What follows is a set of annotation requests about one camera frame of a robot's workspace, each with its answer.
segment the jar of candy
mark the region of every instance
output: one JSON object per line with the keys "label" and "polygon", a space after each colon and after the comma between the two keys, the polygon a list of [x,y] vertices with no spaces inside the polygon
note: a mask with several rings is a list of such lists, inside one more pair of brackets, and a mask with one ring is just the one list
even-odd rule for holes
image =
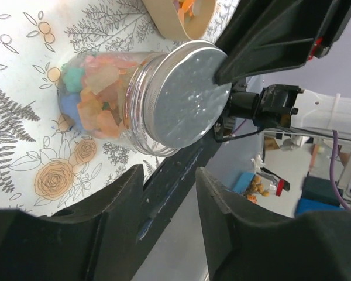
{"label": "jar of candy", "polygon": [[63,66],[58,103],[65,119],[93,137],[166,157],[202,138],[220,116],[231,84],[214,73],[226,54],[190,41],[170,54],[93,52]]}

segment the red object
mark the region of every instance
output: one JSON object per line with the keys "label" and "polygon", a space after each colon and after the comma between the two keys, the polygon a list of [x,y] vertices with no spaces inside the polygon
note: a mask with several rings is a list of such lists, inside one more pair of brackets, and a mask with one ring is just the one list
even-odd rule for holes
{"label": "red object", "polygon": [[322,42],[322,37],[316,40],[315,45],[312,48],[311,54],[308,57],[308,60],[312,60],[314,58],[316,48],[321,44],[321,42]]}
{"label": "red object", "polygon": [[285,185],[285,180],[281,179],[277,186],[276,196],[281,196],[284,185]]}

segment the white tablecloth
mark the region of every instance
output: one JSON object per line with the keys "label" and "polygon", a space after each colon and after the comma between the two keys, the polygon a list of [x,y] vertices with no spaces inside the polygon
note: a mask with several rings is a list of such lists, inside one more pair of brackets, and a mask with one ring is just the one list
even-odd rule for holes
{"label": "white tablecloth", "polygon": [[[237,4],[218,0],[203,39],[218,38]],[[52,215],[137,163],[147,180],[163,159],[67,130],[60,67],[87,50],[179,45],[159,34],[141,0],[0,0],[0,208]]]}

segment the gray wall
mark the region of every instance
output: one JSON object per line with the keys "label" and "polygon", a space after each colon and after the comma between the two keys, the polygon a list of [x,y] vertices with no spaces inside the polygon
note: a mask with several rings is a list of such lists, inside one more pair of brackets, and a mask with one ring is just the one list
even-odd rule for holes
{"label": "gray wall", "polygon": [[265,85],[298,85],[320,94],[351,98],[351,21],[342,37],[322,59],[314,58],[297,70],[267,74]]}

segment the jar lid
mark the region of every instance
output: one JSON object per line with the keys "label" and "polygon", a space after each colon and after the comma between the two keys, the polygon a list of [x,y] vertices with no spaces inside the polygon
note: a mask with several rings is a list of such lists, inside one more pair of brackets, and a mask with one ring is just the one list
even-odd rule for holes
{"label": "jar lid", "polygon": [[210,42],[190,41],[158,66],[144,98],[143,117],[152,138],[168,148],[201,139],[224,109],[232,84],[214,75],[227,55]]}

